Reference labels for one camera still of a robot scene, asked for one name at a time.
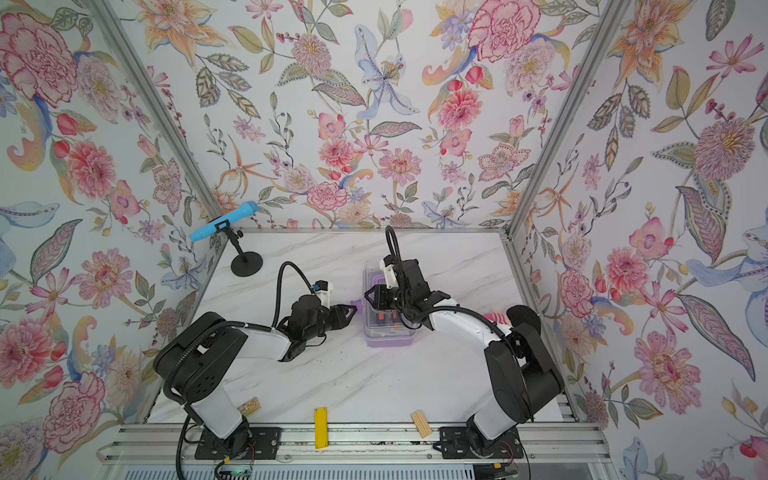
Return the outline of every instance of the black round base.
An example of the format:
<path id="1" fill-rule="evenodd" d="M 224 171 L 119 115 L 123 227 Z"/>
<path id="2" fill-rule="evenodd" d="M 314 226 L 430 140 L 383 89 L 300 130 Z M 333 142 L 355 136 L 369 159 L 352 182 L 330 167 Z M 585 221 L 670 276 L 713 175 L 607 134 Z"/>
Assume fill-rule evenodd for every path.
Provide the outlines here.
<path id="1" fill-rule="evenodd" d="M 261 270 L 261 266 L 264 265 L 261 255 L 256 252 L 244 252 L 243 255 L 248 261 L 243 261 L 240 255 L 234 257 L 232 260 L 232 273 L 237 276 L 251 276 Z"/>

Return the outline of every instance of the black cable sleeve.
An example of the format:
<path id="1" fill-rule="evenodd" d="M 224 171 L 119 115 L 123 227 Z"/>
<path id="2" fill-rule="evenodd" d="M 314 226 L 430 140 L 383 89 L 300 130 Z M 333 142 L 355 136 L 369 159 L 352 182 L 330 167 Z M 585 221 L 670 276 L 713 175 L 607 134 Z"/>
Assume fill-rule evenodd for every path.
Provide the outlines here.
<path id="1" fill-rule="evenodd" d="M 301 276 L 301 280 L 304 280 L 304 284 L 306 288 L 310 289 L 310 293 L 315 294 L 315 290 L 312 288 L 310 281 L 306 279 L 304 272 L 294 262 L 283 262 L 283 265 L 280 265 L 280 271 L 277 273 L 277 294 L 275 295 L 275 316 L 272 319 L 272 328 L 277 327 L 277 320 L 280 317 L 280 293 L 283 290 L 283 271 L 286 269 L 286 266 L 291 266 Z"/>

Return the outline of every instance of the blue flower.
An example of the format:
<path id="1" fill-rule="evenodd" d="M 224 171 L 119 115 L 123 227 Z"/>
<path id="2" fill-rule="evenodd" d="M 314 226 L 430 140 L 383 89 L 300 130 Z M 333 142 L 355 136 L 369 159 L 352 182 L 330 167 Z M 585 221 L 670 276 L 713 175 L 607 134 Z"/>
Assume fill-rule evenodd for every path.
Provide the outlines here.
<path id="1" fill-rule="evenodd" d="M 91 365 L 98 376 L 105 377 L 109 373 L 109 365 L 114 361 L 115 348 L 112 345 L 96 346 L 96 351 L 91 354 L 94 357 Z"/>
<path id="2" fill-rule="evenodd" d="M 160 285 L 170 287 L 172 290 L 179 290 L 181 287 L 186 289 L 190 285 L 195 290 L 200 290 L 203 288 L 203 286 L 200 285 L 200 281 L 197 280 L 197 277 L 203 272 L 205 257 L 194 268 L 190 268 L 192 264 L 189 263 L 186 257 L 181 257 L 179 260 L 181 260 L 181 268 L 179 268 L 179 273 L 166 273 L 163 275 L 163 278 L 160 279 Z"/>
<path id="3" fill-rule="evenodd" d="M 584 319 L 584 326 L 589 330 L 589 336 L 593 339 L 603 338 L 603 332 L 605 332 L 605 325 L 603 325 L 603 319 L 597 315 L 590 315 Z"/>
<path id="4" fill-rule="evenodd" d="M 350 202 L 362 202 L 366 199 L 366 191 L 362 187 L 353 188 L 347 198 Z"/>
<path id="5" fill-rule="evenodd" d="M 379 53 L 379 41 L 365 25 L 355 27 L 357 37 L 357 50 L 355 50 L 355 62 L 362 70 L 362 83 L 373 91 L 368 109 L 357 114 L 360 120 L 372 120 L 379 113 L 379 105 L 389 102 L 392 108 L 401 115 L 418 114 L 419 109 L 411 106 L 411 101 L 405 95 L 398 94 L 392 87 L 397 85 L 400 77 L 406 71 L 406 63 L 402 55 L 398 54 L 394 60 L 382 63 L 382 70 L 376 63 L 376 54 Z"/>

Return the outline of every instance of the black cable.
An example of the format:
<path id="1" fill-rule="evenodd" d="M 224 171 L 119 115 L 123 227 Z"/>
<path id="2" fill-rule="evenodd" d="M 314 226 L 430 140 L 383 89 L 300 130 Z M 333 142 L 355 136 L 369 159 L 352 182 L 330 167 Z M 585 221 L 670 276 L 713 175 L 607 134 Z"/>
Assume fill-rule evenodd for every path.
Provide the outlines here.
<path id="1" fill-rule="evenodd" d="M 283 271 L 286 269 L 286 266 L 291 266 L 301 276 L 301 280 L 304 280 L 306 288 L 310 289 L 310 293 L 313 295 L 315 294 L 315 290 L 312 288 L 310 281 L 304 276 L 304 272 L 302 272 L 294 262 L 283 262 L 283 265 L 280 265 L 280 271 L 277 273 L 277 295 L 275 299 L 275 317 L 272 319 L 272 328 L 277 327 L 277 320 L 280 316 L 280 291 L 283 289 Z"/>
<path id="2" fill-rule="evenodd" d="M 184 473 L 181 471 L 181 446 L 184 444 L 185 435 L 187 434 L 187 427 L 190 424 L 192 418 L 187 415 L 187 419 L 184 420 L 184 424 L 181 426 L 181 434 L 179 434 L 179 442 L 176 445 L 176 476 L 178 480 L 184 480 Z"/>

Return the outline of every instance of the pink carnation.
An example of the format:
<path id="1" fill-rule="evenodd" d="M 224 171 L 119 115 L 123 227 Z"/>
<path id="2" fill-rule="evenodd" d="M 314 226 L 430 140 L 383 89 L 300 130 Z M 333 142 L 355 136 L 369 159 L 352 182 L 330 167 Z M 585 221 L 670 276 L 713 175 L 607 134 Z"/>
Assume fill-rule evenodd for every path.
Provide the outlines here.
<path id="1" fill-rule="evenodd" d="M 560 276 L 560 284 L 563 303 L 571 309 L 574 316 L 585 318 L 592 313 L 594 306 L 590 300 L 594 292 L 586 276 L 570 268 Z"/>
<path id="2" fill-rule="evenodd" d="M 451 92 L 440 107 L 440 124 L 448 129 L 468 127 L 480 115 L 479 98 L 477 92 L 469 88 Z"/>
<path id="3" fill-rule="evenodd" d="M 66 382 L 45 417 L 45 446 L 64 453 L 84 438 L 98 422 L 105 390 L 104 381 L 93 372 Z"/>
<path id="4" fill-rule="evenodd" d="M 648 265 L 630 247 L 614 248 L 608 255 L 608 279 L 622 295 L 640 293 L 648 283 Z"/>
<path id="5" fill-rule="evenodd" d="M 77 65 L 61 34 L 26 13 L 6 13 L 0 31 L 0 70 L 28 100 L 39 96 L 52 107 L 70 101 Z"/>
<path id="6" fill-rule="evenodd" d="M 6 324 L 0 333 L 0 382 L 4 388 L 10 389 L 16 380 L 30 382 L 45 367 L 53 348 L 46 319 L 25 317 Z"/>
<path id="7" fill-rule="evenodd" d="M 75 187 L 91 200 L 105 198 L 117 180 L 112 156 L 92 141 L 82 141 L 69 151 L 67 167 Z"/>
<path id="8" fill-rule="evenodd" d="M 541 18 L 532 0 L 486 0 L 469 30 L 469 47 L 478 48 L 478 61 L 498 61 L 531 40 Z"/>
<path id="9" fill-rule="evenodd" d="M 355 151 L 351 143 L 343 138 L 327 141 L 320 148 L 320 160 L 334 168 L 343 168 L 352 163 Z"/>
<path id="10" fill-rule="evenodd" d="M 346 190 L 331 182 L 323 182 L 310 188 L 306 194 L 310 205 L 321 210 L 335 210 L 346 204 Z"/>

